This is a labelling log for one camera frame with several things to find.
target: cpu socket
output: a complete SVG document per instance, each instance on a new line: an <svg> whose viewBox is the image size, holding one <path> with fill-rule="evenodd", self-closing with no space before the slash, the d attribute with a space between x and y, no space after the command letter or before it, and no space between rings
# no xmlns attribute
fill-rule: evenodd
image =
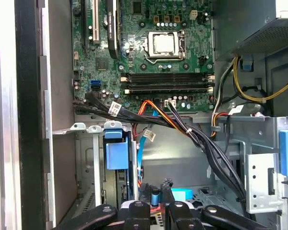
<svg viewBox="0 0 288 230"><path fill-rule="evenodd" d="M169 59L183 60L185 58L184 31L149 32L143 47L148 54L146 60L152 64Z"/></svg>

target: green circuit board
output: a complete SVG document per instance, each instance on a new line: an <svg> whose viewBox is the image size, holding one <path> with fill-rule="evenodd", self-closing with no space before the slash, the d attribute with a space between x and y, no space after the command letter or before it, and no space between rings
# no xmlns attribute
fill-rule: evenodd
<svg viewBox="0 0 288 230"><path fill-rule="evenodd" d="M82 0L72 0L72 8L81 9ZM92 0L85 0L87 26L93 23ZM98 2L99 42L88 40L84 45L83 20L72 16L73 33L73 68L74 99L85 101L85 94L95 91L106 105L116 101L133 112L137 112L144 99L160 101L177 98L176 108L179 112L208 111L213 109L210 96L213 92L171 91L126 94L120 81L124 73L136 74L171 74L171 73L205 73L213 74L213 55L211 38L211 2L208 0L164 1L164 0L121 0L117 3L120 24L120 57L112 59L108 50L107 0ZM149 32L184 31L185 58L183 60L166 60L152 64L145 59L145 39ZM91 81L100 81L100 88L92 87Z"/></svg>

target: power supply vent grille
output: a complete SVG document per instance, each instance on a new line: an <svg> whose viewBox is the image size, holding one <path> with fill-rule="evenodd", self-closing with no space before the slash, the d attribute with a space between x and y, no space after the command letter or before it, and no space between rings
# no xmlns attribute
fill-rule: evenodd
<svg viewBox="0 0 288 230"><path fill-rule="evenodd" d="M288 46L288 27L270 27L254 34L249 41L239 47L234 53L272 53Z"/></svg>

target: cable label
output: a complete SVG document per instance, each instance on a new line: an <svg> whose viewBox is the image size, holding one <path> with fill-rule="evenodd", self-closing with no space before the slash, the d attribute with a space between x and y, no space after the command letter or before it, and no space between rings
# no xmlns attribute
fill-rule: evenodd
<svg viewBox="0 0 288 230"><path fill-rule="evenodd" d="M231 109L228 115L238 114L242 111L244 105L238 105L236 108Z"/></svg>
<svg viewBox="0 0 288 230"><path fill-rule="evenodd" d="M145 129L145 132L143 133L143 137L148 138L151 142L154 141L156 134L153 133L151 130L149 129Z"/></svg>
<svg viewBox="0 0 288 230"><path fill-rule="evenodd" d="M121 108L121 104L118 104L116 102L112 102L108 113L111 116L117 116L117 114L119 114L119 112L120 112L120 108Z"/></svg>

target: motherboard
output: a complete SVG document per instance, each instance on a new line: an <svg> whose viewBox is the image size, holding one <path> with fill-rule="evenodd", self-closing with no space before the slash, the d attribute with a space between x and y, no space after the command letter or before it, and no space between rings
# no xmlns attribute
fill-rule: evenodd
<svg viewBox="0 0 288 230"><path fill-rule="evenodd" d="M75 100L213 109L210 1L72 0L72 33Z"/></svg>

